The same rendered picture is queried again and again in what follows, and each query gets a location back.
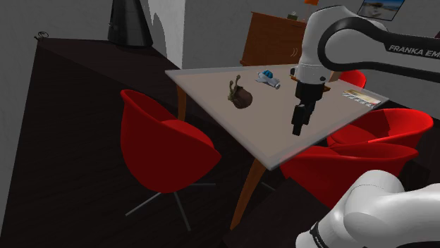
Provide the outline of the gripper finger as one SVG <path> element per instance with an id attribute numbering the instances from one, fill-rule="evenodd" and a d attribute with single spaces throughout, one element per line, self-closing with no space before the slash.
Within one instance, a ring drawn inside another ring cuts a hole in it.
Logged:
<path id="1" fill-rule="evenodd" d="M 315 108 L 315 102 L 310 102 L 305 104 L 305 116 L 303 118 L 303 124 L 308 125 L 310 121 L 310 117 L 314 111 Z"/>
<path id="2" fill-rule="evenodd" d="M 295 106 L 291 123 L 293 124 L 293 134 L 299 136 L 303 126 L 306 108 L 304 104 Z"/>

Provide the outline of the grey table with wooden legs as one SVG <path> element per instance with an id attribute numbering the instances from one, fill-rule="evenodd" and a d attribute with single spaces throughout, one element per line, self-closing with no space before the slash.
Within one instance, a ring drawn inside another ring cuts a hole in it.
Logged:
<path id="1" fill-rule="evenodd" d="M 270 70 L 280 80 L 280 88 L 257 82 L 258 73 Z M 272 171 L 313 144 L 316 144 L 371 111 L 371 108 L 342 95 L 355 85 L 331 82 L 314 108 L 308 125 L 299 136 L 293 134 L 296 82 L 291 79 L 290 65 L 247 66 L 168 70 L 177 84 L 179 97 L 188 96 L 255 158 L 240 193 L 231 221 L 239 224 L 248 202 L 265 171 Z M 238 85 L 251 93 L 249 107 L 238 109 L 228 100 L 229 82 L 240 75 Z"/>

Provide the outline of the blue and white bottle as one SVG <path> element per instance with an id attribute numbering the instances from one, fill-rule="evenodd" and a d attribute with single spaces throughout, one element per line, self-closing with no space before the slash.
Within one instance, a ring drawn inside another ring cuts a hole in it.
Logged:
<path id="1" fill-rule="evenodd" d="M 258 73 L 258 78 L 256 81 L 269 85 L 275 89 L 279 89 L 281 86 L 280 80 L 275 78 L 270 70 L 264 70 Z"/>

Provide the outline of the red shell chair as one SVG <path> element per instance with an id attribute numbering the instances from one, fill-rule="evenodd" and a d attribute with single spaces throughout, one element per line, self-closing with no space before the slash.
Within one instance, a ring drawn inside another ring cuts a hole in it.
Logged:
<path id="1" fill-rule="evenodd" d="M 312 146 L 280 169 L 285 178 L 292 178 L 331 209 L 363 173 L 381 170 L 398 176 L 418 154 L 414 148 L 387 143 Z"/>
<path id="2" fill-rule="evenodd" d="M 329 135 L 330 147 L 387 143 L 415 148 L 426 131 L 434 126 L 433 118 L 410 108 L 384 108 L 370 111 Z"/>
<path id="3" fill-rule="evenodd" d="M 221 160 L 211 139 L 177 119 L 161 104 L 131 89 L 121 91 L 123 160 L 134 178 L 155 195 L 130 210 L 132 214 L 160 194 L 174 195 L 187 230 L 191 230 L 177 191 L 210 172 Z"/>
<path id="4" fill-rule="evenodd" d="M 365 75 L 359 70 L 342 72 L 339 79 L 361 88 L 365 87 L 367 81 Z"/>

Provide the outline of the flat striped book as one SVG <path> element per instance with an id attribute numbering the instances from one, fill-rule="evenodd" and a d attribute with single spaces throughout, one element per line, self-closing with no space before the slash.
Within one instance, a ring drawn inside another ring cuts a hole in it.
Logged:
<path id="1" fill-rule="evenodd" d="M 349 89 L 346 91 L 343 91 L 343 96 L 348 97 L 349 99 L 352 99 L 354 101 L 357 101 L 361 104 L 364 104 L 365 106 L 368 106 L 370 108 L 374 108 L 378 104 L 381 103 L 380 100 L 375 99 L 373 97 L 367 96 L 361 92 L 355 91 L 353 89 Z"/>

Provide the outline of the brown pot with sprouts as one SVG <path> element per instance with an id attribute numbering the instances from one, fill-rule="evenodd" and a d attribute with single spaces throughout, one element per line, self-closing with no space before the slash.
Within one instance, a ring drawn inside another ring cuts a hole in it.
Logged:
<path id="1" fill-rule="evenodd" d="M 250 92 L 238 85 L 240 75 L 236 76 L 235 81 L 229 82 L 228 100 L 233 103 L 237 109 L 244 109 L 251 105 L 253 96 Z"/>

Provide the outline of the brown wooden dresser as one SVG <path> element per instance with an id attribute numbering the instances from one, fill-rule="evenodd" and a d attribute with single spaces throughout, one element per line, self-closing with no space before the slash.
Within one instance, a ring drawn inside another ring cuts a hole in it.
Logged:
<path id="1" fill-rule="evenodd" d="M 302 53 L 307 19 L 314 8 L 299 0 L 300 7 L 284 14 L 252 11 L 245 41 L 242 66 L 295 64 Z"/>

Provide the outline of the black cone-shaped object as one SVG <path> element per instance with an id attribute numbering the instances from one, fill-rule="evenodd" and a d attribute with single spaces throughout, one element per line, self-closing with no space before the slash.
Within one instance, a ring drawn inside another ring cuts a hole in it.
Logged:
<path id="1" fill-rule="evenodd" d="M 140 0 L 112 0 L 108 41 L 124 47 L 151 47 L 152 36 Z"/>

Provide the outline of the framed wall picture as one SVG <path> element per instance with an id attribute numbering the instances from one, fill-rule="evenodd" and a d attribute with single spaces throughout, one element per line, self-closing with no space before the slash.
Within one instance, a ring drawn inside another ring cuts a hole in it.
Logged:
<path id="1" fill-rule="evenodd" d="M 364 18 L 392 21 L 405 0 L 364 0 L 357 12 Z"/>

